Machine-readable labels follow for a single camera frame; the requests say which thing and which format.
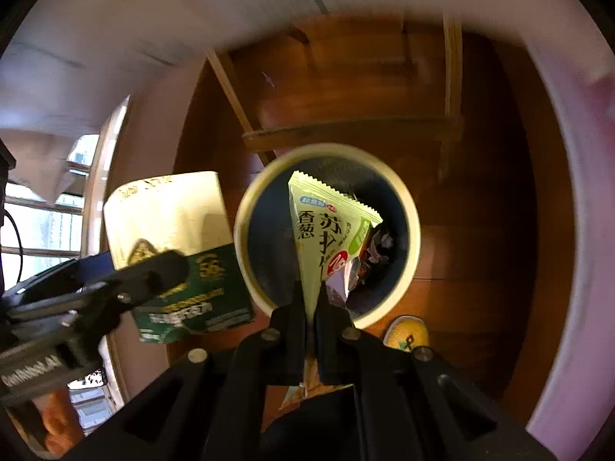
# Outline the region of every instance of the orange object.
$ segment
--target orange object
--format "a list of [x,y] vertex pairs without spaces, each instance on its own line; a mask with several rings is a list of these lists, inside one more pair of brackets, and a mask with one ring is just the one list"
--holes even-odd
[[42,423],[48,431],[45,447],[51,454],[63,456],[85,435],[77,411],[71,404],[68,388],[48,393],[46,398],[47,403],[41,410]]

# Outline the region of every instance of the metal screw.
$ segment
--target metal screw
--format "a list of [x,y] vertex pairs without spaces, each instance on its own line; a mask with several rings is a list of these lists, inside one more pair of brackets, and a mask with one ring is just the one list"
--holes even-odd
[[361,337],[361,332],[354,326],[348,326],[342,331],[342,338],[348,341],[357,341]]
[[68,315],[64,317],[64,320],[61,322],[62,326],[64,326],[65,328],[69,328],[73,325],[73,323],[77,320],[78,317],[79,314],[77,314],[76,310],[69,310]]
[[429,347],[418,347],[413,354],[414,358],[421,362],[429,362],[434,358],[434,351]]
[[193,348],[188,352],[188,360],[193,364],[199,364],[207,359],[207,350],[204,348]]
[[276,341],[280,336],[281,333],[276,328],[267,328],[261,333],[261,338],[265,341]]

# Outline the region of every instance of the yellow slipper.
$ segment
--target yellow slipper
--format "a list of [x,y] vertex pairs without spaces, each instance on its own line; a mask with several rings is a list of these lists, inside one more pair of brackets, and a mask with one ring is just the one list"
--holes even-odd
[[411,352],[414,347],[428,347],[429,334],[422,319],[402,315],[391,323],[383,341],[387,347]]

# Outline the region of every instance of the yellow packet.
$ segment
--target yellow packet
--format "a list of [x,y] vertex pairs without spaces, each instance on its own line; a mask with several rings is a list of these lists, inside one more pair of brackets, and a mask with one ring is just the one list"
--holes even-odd
[[321,282],[361,253],[368,232],[382,218],[300,171],[291,175],[288,191],[306,316],[312,323]]

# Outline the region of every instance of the snack wrapper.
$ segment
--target snack wrapper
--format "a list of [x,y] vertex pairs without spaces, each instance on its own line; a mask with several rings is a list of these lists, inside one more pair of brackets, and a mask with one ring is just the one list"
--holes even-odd
[[288,191],[306,316],[312,323],[321,282],[361,253],[365,238],[382,218],[300,171],[290,177]]
[[329,303],[336,307],[344,308],[348,295],[357,287],[359,281],[359,269],[361,257],[347,261],[343,269],[334,272],[326,281]]
[[303,382],[299,386],[289,386],[280,405],[283,410],[303,400],[314,398],[332,391],[342,390],[352,385],[324,385],[318,373],[318,362],[315,357],[307,357],[303,365]]
[[131,182],[111,194],[104,212],[116,269],[168,249],[188,260],[185,282],[133,309],[141,341],[172,343],[253,319],[215,172]]

